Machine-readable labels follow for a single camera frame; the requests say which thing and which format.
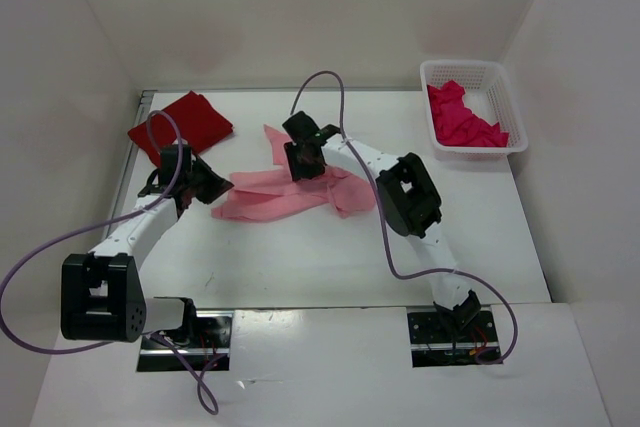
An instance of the dark red towel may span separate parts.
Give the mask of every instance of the dark red towel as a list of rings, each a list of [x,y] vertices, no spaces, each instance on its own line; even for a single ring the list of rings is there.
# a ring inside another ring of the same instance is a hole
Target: dark red towel
[[[464,87],[450,80],[437,89],[427,85],[436,138],[442,145],[467,147],[506,147],[509,133],[500,123],[489,125],[464,106]]]
[[[208,149],[233,132],[231,122],[216,112],[203,95],[195,92],[189,92],[163,110],[175,120],[183,139],[196,153]],[[151,131],[160,147],[176,140],[169,121],[159,115],[151,119]],[[160,154],[153,148],[144,122],[129,131],[129,138],[147,153],[151,162],[160,166]]]

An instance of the white basket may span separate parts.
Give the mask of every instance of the white basket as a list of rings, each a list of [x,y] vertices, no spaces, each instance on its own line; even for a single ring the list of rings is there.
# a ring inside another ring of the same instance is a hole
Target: white basket
[[[427,61],[420,65],[420,77],[426,100],[429,133],[437,157],[495,159],[512,152],[522,152],[529,145],[520,112],[513,101],[507,72],[502,65],[475,60]],[[506,147],[452,147],[438,142],[427,84],[440,88],[450,80],[455,80],[464,87],[466,94],[463,101],[466,107],[492,125],[500,122],[500,130],[509,132]]]

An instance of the wrinkled pink towel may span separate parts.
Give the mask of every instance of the wrinkled pink towel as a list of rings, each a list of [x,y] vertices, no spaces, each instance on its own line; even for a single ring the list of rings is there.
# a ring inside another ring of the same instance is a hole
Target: wrinkled pink towel
[[[369,183],[337,167],[327,166],[324,175],[315,179],[293,182],[284,153],[284,144],[291,139],[268,125],[264,133],[271,142],[273,163],[285,167],[231,174],[235,187],[224,204],[211,209],[214,218],[269,222],[327,202],[342,218],[373,209],[375,198]]]

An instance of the pink cloth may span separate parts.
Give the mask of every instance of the pink cloth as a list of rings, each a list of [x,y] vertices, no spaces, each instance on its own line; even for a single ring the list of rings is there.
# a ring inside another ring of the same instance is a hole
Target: pink cloth
[[[231,174],[234,188],[225,203],[211,209],[214,218],[269,222],[327,202],[342,218],[373,209],[375,197],[369,183],[337,167],[327,166],[324,175],[315,179],[293,182],[284,152],[284,144],[291,139],[268,125],[264,132],[271,142],[273,163],[285,167]]]
[[[468,147],[506,147],[509,133],[500,123],[489,125],[464,106],[464,87],[450,80],[437,89],[427,85],[436,138],[442,145]]]

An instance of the white surface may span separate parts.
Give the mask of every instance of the white surface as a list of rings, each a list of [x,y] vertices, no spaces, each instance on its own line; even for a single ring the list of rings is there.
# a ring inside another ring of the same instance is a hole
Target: white surface
[[[0,0],[0,275],[38,244],[107,215],[133,120],[132,84],[85,0]],[[7,290],[8,324],[52,347],[60,265],[88,236],[34,259]],[[48,357],[0,334],[0,423],[28,425]]]
[[[160,194],[145,195],[136,199],[132,212],[141,209],[146,212],[118,225],[118,228],[91,249],[91,252],[96,257],[113,257],[121,253],[131,255],[139,270],[158,240],[178,222],[176,202],[173,199],[162,199],[152,209],[146,209],[158,197]]]
[[[640,0],[536,0],[506,59],[531,145],[518,189],[612,423],[638,425]]]
[[[156,94],[161,109],[183,93]],[[295,92],[210,92],[235,135],[203,154],[214,171],[276,169],[263,124],[288,118]],[[338,93],[305,93],[300,108],[324,126],[337,121]],[[345,122],[354,138],[385,152],[422,154],[443,199],[443,231],[460,270],[484,277],[512,302],[548,302],[540,264],[506,160],[443,164],[431,157],[420,92],[348,92]],[[137,154],[124,211],[152,164]],[[421,268],[404,238],[390,233],[401,273]],[[193,202],[156,244],[141,270],[146,297],[187,296],[200,308],[425,305],[425,278],[389,272],[378,214],[341,220],[328,206],[264,224],[214,220]],[[483,287],[478,295],[495,300]]]
[[[530,0],[89,0],[142,88],[418,87],[426,58],[498,60]],[[321,82],[333,85],[328,79]]]
[[[504,67],[497,62],[478,60],[434,60],[420,64],[422,92],[427,109],[429,135],[436,153],[438,151],[460,154],[472,160],[495,159],[526,150],[529,141],[520,117],[520,110],[513,97],[509,78]],[[464,87],[465,107],[490,124],[500,122],[500,130],[509,133],[506,147],[466,147],[441,144],[436,137],[431,103],[427,86],[441,88],[450,80]]]
[[[135,373],[139,345],[114,344],[53,359],[31,425],[607,427],[569,307],[515,312],[504,365],[413,369],[403,308],[239,311],[230,369],[207,375],[218,417],[187,373]]]

